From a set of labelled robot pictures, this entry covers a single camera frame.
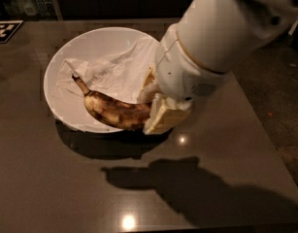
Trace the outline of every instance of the plate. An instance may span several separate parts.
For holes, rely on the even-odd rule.
[[[113,128],[105,125],[93,118],[85,109],[83,99],[75,96],[68,90],[57,87],[57,76],[63,61],[66,58],[77,58],[84,61],[93,62],[96,59],[108,54],[117,54],[131,48],[140,38],[149,37],[158,42],[146,33],[141,31],[123,28],[123,27],[108,27],[86,32],[67,44],[65,44],[52,58],[44,78],[44,92],[50,109],[57,119],[73,130],[81,130],[93,133],[111,133],[121,131],[121,129]],[[143,72],[143,68],[149,67],[154,61],[154,54],[146,55],[146,60],[141,65],[133,65],[131,73]],[[54,93],[59,93],[60,98],[52,96]],[[128,102],[136,103],[137,97],[134,96]]]

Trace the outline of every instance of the table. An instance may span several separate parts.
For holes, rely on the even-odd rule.
[[[66,42],[106,26],[159,40],[173,22],[25,22],[0,45],[0,232],[298,227],[298,188],[233,75],[162,136],[53,118],[43,77]]]

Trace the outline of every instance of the printed pattern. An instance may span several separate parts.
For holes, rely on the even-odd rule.
[[[0,21],[0,43],[6,43],[21,24],[22,20]]]

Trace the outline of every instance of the brown banana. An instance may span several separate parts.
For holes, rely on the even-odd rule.
[[[129,104],[102,92],[90,90],[81,78],[72,76],[83,92],[84,106],[98,121],[124,130],[142,129],[149,119],[151,103]]]

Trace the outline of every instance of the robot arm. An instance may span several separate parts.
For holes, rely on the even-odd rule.
[[[239,60],[273,41],[297,17],[298,0],[194,0],[156,50],[154,83],[140,101],[153,92],[163,95],[153,99],[144,132],[163,133],[187,117],[193,101],[210,96]]]

